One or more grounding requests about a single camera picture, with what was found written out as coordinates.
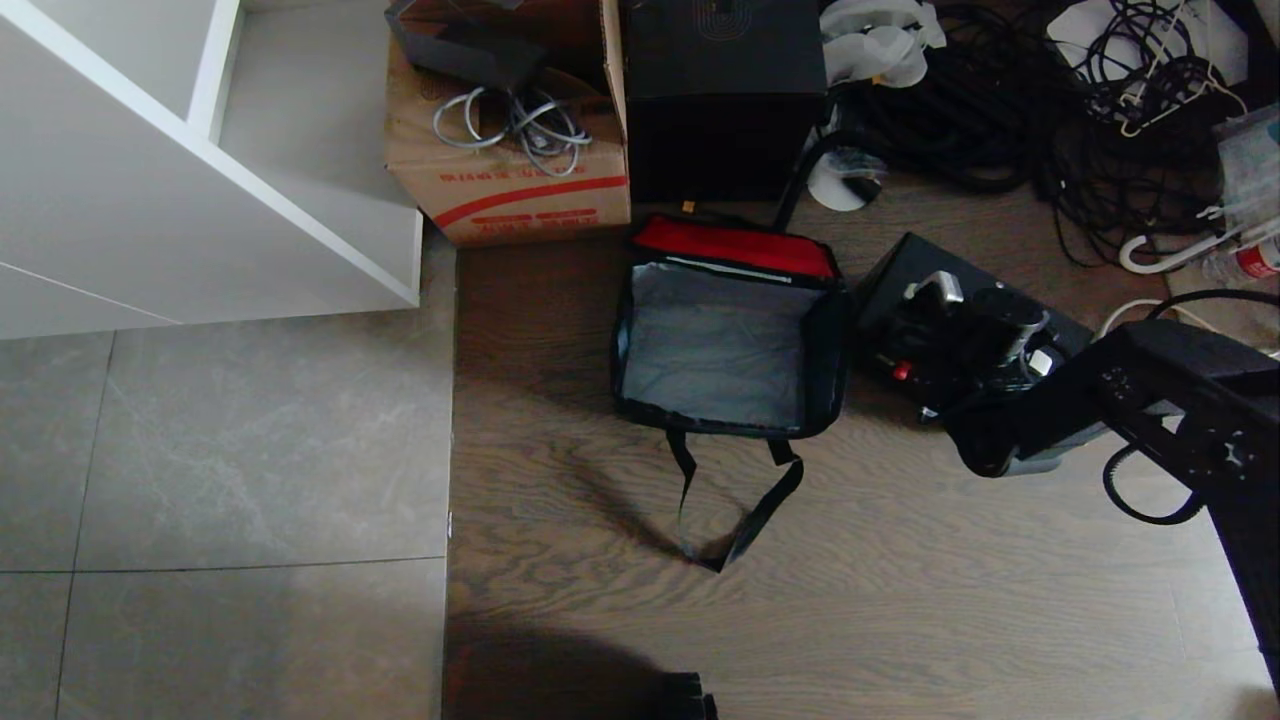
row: insulated bag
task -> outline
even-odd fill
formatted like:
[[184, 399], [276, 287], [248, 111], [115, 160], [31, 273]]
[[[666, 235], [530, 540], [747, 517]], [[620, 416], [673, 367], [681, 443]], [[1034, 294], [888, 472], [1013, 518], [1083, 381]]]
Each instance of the insulated bag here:
[[687, 557], [718, 573], [800, 486], [804, 462], [787, 441], [815, 436], [840, 415], [847, 291], [831, 250], [805, 237], [654, 215], [631, 245], [613, 397], [628, 420], [667, 432], [685, 475], [680, 527], [698, 470], [687, 433], [765, 439], [786, 466], [723, 552], [701, 556], [681, 542]]

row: gray tile floor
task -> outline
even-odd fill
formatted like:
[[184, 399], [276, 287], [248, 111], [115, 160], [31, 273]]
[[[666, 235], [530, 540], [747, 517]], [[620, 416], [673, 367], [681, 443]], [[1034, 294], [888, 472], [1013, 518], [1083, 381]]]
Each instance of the gray tile floor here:
[[0, 342], [0, 719], [439, 712], [453, 252], [415, 311]]

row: gray cable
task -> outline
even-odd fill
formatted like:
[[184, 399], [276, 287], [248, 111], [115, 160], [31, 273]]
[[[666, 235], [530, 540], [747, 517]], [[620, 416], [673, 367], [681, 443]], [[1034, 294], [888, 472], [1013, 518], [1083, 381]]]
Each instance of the gray cable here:
[[[495, 135], [483, 137], [471, 119], [471, 106], [485, 92], [490, 92], [490, 90], [477, 87], [470, 92], [452, 97], [436, 108], [435, 114], [431, 117], [431, 129], [435, 132], [435, 137], [440, 138], [440, 142], [453, 147], [479, 150], [481, 147], [492, 147], [502, 142], [507, 136], [516, 135], [520, 137], [520, 146], [525, 150], [525, 155], [529, 156], [529, 161], [543, 174], [566, 177], [577, 168], [581, 149], [591, 143], [591, 136], [585, 128], [579, 127], [573, 122], [573, 117], [566, 109], [564, 102], [556, 100], [543, 90], [534, 90], [531, 92], [541, 96], [544, 102], [534, 110], [526, 110], [522, 99], [507, 95], [507, 124]], [[463, 124], [471, 136], [470, 141], [453, 140], [440, 132], [440, 118], [449, 109], [458, 105], [462, 105]], [[539, 122], [540, 118], [558, 119], [563, 132], [552, 129], [545, 122]], [[561, 172], [552, 170], [540, 159], [558, 158], [566, 152], [570, 155], [570, 164]]]

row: plastic bottle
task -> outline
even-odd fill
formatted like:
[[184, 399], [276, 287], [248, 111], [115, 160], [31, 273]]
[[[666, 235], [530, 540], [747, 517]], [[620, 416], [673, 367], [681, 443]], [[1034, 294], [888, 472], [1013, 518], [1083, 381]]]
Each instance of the plastic bottle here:
[[1280, 238], [1239, 252], [1215, 252], [1201, 263], [1204, 277], [1220, 287], [1243, 287], [1280, 273]]

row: black strap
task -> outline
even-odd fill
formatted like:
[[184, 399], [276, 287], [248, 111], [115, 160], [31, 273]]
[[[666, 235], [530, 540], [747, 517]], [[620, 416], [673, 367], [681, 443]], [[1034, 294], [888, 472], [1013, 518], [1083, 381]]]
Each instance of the black strap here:
[[685, 539], [685, 498], [689, 497], [689, 487], [694, 483], [698, 461], [689, 452], [689, 443], [684, 430], [667, 430], [667, 445], [671, 446], [671, 454], [676, 457], [680, 471], [685, 474], [685, 488], [680, 491], [680, 510], [676, 514], [680, 550], [685, 553], [685, 557], [717, 573], [741, 557], [748, 547], [751, 547], [751, 543], [755, 542], [756, 536], [764, 529], [773, 512], [782, 505], [782, 501], [787, 496], [800, 487], [800, 479], [804, 478], [804, 460], [800, 460], [800, 456], [791, 451], [791, 443], [785, 439], [771, 439], [769, 452], [773, 455], [773, 464], [778, 466], [790, 465], [790, 468], [787, 468], [782, 479], [769, 492], [764, 493], [764, 497], [760, 498], [755, 509], [742, 518], [737, 529], [733, 530], [733, 539], [728, 543], [728, 548], [714, 556], [704, 556], [695, 551]]

